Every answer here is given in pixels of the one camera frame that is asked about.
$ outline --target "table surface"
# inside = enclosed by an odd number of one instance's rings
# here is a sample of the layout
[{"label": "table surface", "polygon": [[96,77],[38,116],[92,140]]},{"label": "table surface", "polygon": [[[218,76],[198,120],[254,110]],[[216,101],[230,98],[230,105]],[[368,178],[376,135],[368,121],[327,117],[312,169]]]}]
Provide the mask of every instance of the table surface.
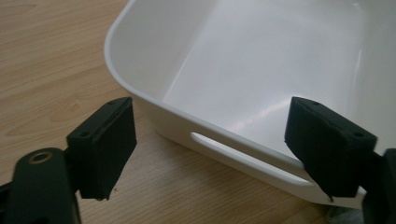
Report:
[{"label": "table surface", "polygon": [[[103,56],[126,0],[0,2],[0,185],[14,164],[127,96]],[[326,223],[309,203],[164,139],[134,105],[138,145],[109,201],[78,199],[83,223]]]}]

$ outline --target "wooden table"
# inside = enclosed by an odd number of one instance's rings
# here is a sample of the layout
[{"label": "wooden table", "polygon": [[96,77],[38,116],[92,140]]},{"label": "wooden table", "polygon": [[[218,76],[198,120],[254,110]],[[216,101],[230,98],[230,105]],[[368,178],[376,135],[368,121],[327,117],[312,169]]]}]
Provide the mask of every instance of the wooden table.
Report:
[{"label": "wooden table", "polygon": [[[106,32],[126,0],[0,2],[0,185],[14,164],[126,96],[107,71]],[[312,204],[156,134],[134,106],[138,146],[109,201],[83,223],[326,223]]]}]

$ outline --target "white plastic tub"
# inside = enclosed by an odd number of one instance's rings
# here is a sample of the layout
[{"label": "white plastic tub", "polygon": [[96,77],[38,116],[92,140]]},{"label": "white plastic tub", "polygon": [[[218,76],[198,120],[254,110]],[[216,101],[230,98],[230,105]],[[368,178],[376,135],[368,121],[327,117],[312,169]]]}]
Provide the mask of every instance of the white plastic tub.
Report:
[{"label": "white plastic tub", "polygon": [[[396,1],[136,0],[106,63],[163,136],[314,203],[284,143],[290,97],[319,101],[396,147]],[[355,199],[331,204],[359,207]]]}]

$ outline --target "handle cutout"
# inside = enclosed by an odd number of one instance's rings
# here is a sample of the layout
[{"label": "handle cutout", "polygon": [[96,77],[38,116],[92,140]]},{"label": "handle cutout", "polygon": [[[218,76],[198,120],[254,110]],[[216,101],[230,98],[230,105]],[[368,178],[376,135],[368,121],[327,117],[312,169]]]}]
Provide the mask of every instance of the handle cutout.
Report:
[{"label": "handle cutout", "polygon": [[300,185],[300,186],[313,186],[313,184],[305,179],[300,178],[299,176],[292,175],[284,170],[281,170],[273,165],[270,165],[264,161],[260,161],[254,157],[249,156],[243,152],[240,152],[232,147],[228,147],[216,140],[203,136],[199,133],[191,133],[191,138],[203,145],[204,147],[212,148],[216,151],[225,152],[228,156],[232,155],[233,157],[241,158],[249,163],[254,164],[256,167],[260,167],[261,170],[264,170],[265,173],[269,175],[274,175],[279,177],[285,181],[288,181],[292,184]]}]

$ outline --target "screw hole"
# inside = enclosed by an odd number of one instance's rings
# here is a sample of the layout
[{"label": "screw hole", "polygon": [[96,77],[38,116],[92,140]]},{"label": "screw hole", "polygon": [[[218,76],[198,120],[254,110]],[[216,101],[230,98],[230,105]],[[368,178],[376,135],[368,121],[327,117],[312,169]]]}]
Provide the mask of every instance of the screw hole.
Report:
[{"label": "screw hole", "polygon": [[88,135],[90,135],[90,132],[82,132],[79,134],[80,137],[86,137]]},{"label": "screw hole", "polygon": [[31,164],[39,164],[41,162],[47,161],[52,157],[51,152],[39,152],[33,156],[30,157],[29,163]]}]

